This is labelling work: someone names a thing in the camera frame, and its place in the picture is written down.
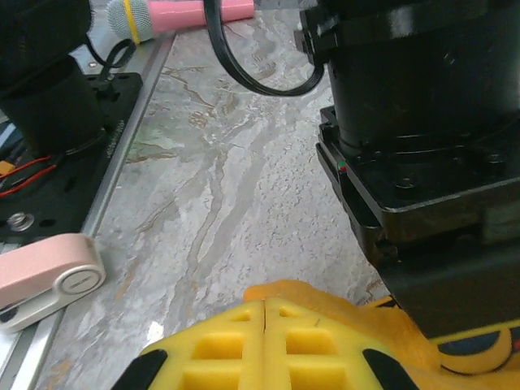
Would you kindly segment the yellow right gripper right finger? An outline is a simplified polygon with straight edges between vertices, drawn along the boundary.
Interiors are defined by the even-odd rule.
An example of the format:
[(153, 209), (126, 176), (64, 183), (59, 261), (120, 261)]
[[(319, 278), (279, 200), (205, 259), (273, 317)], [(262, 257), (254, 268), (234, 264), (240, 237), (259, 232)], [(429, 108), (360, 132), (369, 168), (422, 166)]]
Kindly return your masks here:
[(416, 389), (389, 347), (281, 298), (265, 301), (265, 389)]

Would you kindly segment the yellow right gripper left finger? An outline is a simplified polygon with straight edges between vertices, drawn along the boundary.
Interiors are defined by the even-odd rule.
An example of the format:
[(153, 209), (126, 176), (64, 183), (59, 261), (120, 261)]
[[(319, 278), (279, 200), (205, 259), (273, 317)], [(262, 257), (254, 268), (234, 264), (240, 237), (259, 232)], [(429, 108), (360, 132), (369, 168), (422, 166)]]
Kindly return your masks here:
[(265, 306), (252, 301), (148, 345), (113, 389), (259, 389)]

